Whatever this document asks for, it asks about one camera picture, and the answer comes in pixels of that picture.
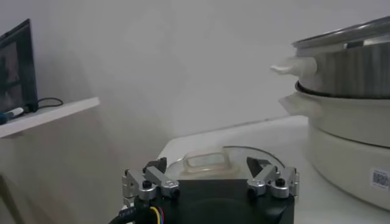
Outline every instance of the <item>white table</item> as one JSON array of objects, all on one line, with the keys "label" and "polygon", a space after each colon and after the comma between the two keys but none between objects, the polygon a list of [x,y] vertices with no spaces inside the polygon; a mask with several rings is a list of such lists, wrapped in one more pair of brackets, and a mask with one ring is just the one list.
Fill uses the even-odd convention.
[{"label": "white table", "polygon": [[245,145],[267,150],[300,172],[300,192],[295,223],[390,223],[390,212],[339,190],[323,179],[305,159],[307,120],[287,117],[170,141],[159,157],[168,164],[184,154],[213,145]]}]

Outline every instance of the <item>wall shelf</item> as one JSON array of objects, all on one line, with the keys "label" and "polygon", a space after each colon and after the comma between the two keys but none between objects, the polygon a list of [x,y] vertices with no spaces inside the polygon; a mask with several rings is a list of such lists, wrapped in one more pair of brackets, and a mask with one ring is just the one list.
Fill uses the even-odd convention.
[{"label": "wall shelf", "polygon": [[4,125],[0,125],[0,138],[17,136],[17,133],[20,133],[21,131],[96,107],[99,104],[99,98],[95,97],[77,102],[65,103],[60,107],[43,108],[36,113],[27,114],[23,117],[8,121],[8,123]]}]

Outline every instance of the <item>pot lid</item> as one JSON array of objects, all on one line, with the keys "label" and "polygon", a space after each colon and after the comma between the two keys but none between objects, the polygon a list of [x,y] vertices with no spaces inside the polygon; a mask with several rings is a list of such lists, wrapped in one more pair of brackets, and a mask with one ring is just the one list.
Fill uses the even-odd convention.
[{"label": "pot lid", "polygon": [[292,45],[296,48],[318,47],[361,41],[386,34],[390,34],[390,16],[302,39]]}]

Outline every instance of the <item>barcode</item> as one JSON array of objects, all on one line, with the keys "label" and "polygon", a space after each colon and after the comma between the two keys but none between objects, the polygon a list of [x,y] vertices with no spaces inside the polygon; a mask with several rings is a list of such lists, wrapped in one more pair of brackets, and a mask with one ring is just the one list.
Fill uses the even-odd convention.
[{"label": "barcode", "polygon": [[373,170],[371,181],[372,181],[372,185],[376,187],[380,187],[383,189],[389,188],[389,176],[387,172],[383,172],[380,170]]}]

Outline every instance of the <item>white pot handle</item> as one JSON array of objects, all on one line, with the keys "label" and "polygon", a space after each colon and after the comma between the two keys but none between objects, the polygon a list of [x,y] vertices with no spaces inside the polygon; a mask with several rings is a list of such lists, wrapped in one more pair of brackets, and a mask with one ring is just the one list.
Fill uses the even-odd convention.
[{"label": "white pot handle", "polygon": [[317,62],[312,57],[291,57],[277,65],[272,65],[271,70],[280,75],[290,74],[303,77],[314,75],[317,72]]},{"label": "white pot handle", "polygon": [[303,115],[306,117],[321,117],[323,109],[315,100],[293,93],[279,99],[279,103],[290,115]]}]

